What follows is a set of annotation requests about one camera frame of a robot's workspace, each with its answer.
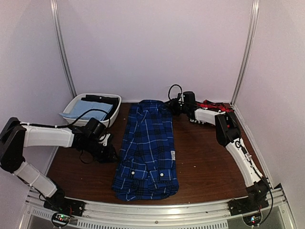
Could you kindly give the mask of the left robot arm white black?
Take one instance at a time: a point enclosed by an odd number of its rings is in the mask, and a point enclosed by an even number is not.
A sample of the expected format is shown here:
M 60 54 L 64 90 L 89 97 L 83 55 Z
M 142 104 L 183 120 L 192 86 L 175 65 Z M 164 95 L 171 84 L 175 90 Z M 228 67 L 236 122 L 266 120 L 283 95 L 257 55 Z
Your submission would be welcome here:
M 59 146 L 74 148 L 89 153 L 99 163 L 114 162 L 118 159 L 111 143 L 112 134 L 95 118 L 84 126 L 74 124 L 48 126 L 22 123 L 18 118 L 8 120 L 0 134 L 0 167 L 38 192 L 58 212 L 64 212 L 69 204 L 64 191 L 46 177 L 23 156 L 23 150 L 32 146 Z

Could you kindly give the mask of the blue plaid long sleeve shirt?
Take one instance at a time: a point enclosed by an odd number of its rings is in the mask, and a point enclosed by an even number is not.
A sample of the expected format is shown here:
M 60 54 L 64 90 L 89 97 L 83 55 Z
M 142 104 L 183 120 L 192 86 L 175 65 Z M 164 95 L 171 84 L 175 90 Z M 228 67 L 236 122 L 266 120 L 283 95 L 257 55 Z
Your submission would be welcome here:
M 112 190 L 122 201 L 160 200 L 178 192 L 173 116 L 164 102 L 131 105 Z

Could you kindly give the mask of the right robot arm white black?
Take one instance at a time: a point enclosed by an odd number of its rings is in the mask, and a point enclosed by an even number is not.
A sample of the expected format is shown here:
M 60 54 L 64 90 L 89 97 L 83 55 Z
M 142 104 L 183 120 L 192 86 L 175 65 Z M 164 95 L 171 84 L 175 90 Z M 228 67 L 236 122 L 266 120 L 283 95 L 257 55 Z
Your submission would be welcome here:
M 165 103 L 174 115 L 186 114 L 191 122 L 215 126 L 216 140 L 233 157 L 244 178 L 248 197 L 244 200 L 247 210 L 255 210 L 266 201 L 270 187 L 246 149 L 235 113 L 227 109 L 201 107 L 172 99 Z

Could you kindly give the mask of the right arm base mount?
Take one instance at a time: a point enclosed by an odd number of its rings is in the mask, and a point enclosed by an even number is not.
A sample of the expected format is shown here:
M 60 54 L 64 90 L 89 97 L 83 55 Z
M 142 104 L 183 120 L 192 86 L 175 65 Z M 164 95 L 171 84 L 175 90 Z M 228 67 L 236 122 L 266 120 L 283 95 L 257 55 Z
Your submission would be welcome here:
M 253 211 L 259 211 L 262 208 L 269 206 L 267 199 L 259 200 L 255 202 L 249 197 L 244 197 L 240 199 L 231 199 L 228 203 L 228 209 L 231 216 L 250 213 Z

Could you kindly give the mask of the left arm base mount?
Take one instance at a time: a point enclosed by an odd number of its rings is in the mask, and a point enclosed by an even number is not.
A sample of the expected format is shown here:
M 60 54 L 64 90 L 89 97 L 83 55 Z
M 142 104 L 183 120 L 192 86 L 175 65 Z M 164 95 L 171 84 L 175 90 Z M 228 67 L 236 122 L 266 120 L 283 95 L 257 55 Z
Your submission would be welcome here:
M 43 207 L 64 213 L 65 215 L 81 217 L 83 215 L 85 202 L 70 198 L 47 198 L 44 201 Z

